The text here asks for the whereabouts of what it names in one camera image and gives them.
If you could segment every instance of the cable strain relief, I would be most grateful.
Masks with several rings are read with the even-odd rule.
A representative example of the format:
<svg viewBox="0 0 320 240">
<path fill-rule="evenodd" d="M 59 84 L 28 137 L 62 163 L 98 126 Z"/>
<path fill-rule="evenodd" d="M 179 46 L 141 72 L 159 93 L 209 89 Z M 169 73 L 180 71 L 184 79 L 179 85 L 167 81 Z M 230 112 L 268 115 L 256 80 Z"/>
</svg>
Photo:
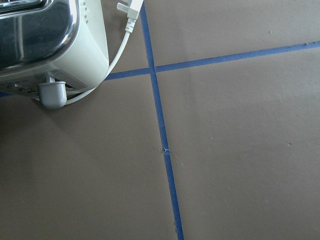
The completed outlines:
<svg viewBox="0 0 320 240">
<path fill-rule="evenodd" d="M 129 33 L 132 33 L 136 25 L 136 20 L 132 18 L 128 18 L 128 22 L 126 23 L 125 30 Z"/>
</svg>

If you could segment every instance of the white plug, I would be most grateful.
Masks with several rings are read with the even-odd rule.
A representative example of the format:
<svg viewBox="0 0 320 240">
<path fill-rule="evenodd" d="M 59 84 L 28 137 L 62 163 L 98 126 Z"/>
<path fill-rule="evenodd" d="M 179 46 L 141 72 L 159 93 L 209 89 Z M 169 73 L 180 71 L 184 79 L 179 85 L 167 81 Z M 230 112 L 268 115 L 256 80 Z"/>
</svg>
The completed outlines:
<svg viewBox="0 0 320 240">
<path fill-rule="evenodd" d="M 127 14 L 128 17 L 128 23 L 125 27 L 125 30 L 129 33 L 132 33 L 136 20 L 139 17 L 139 13 L 142 7 L 142 4 L 144 3 L 144 0 L 123 0 L 123 2 L 127 3 L 127 5 L 118 2 L 116 5 L 116 8 Z"/>
</svg>

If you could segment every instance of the floor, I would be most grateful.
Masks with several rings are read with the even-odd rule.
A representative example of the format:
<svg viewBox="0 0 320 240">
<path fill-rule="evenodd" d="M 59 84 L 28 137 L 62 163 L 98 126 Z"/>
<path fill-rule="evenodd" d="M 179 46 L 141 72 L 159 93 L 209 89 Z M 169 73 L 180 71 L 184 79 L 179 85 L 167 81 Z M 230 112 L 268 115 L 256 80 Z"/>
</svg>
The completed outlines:
<svg viewBox="0 0 320 240">
<path fill-rule="evenodd" d="M 102 0 L 110 58 L 126 18 Z M 92 94 L 1 93 L 6 240 L 317 240 L 320 0 L 146 1 Z"/>
</svg>

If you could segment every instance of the chrome surface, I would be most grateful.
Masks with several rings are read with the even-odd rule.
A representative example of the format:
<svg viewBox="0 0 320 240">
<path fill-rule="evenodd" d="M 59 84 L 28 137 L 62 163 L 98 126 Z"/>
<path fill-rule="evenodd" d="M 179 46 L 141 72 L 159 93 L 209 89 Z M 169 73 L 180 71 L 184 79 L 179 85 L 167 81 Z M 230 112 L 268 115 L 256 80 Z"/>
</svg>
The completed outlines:
<svg viewBox="0 0 320 240">
<path fill-rule="evenodd" d="M 45 0 L 0 0 L 0 13 L 34 8 L 43 4 Z"/>
<path fill-rule="evenodd" d="M 0 76 L 58 58 L 78 28 L 78 0 L 46 0 L 41 8 L 0 13 Z"/>
</svg>

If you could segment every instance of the appliance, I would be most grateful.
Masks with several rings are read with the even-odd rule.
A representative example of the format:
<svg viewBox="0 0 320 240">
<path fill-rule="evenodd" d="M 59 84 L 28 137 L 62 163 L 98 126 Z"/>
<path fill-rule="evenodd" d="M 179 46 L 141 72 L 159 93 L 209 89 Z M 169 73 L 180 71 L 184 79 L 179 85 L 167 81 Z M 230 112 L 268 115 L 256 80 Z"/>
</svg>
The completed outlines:
<svg viewBox="0 0 320 240">
<path fill-rule="evenodd" d="M 91 93 L 118 62 L 143 0 L 124 0 L 121 47 L 109 65 L 100 0 L 0 0 L 0 91 L 57 109 Z"/>
</svg>

